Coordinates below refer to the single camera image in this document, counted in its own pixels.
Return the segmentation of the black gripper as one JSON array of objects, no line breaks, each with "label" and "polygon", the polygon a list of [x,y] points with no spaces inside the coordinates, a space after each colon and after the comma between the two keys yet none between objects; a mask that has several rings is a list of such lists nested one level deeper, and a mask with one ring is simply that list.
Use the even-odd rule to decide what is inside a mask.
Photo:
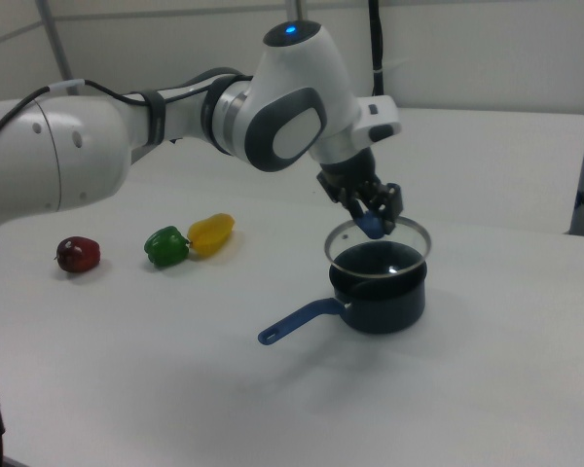
[{"label": "black gripper", "polygon": [[[359,201],[368,204],[376,195],[379,184],[376,161],[371,149],[361,150],[344,162],[322,164],[317,180],[328,198],[340,203],[354,222],[364,216]],[[399,185],[380,184],[377,193],[376,214],[384,230],[394,230],[402,212],[402,193]]]}]

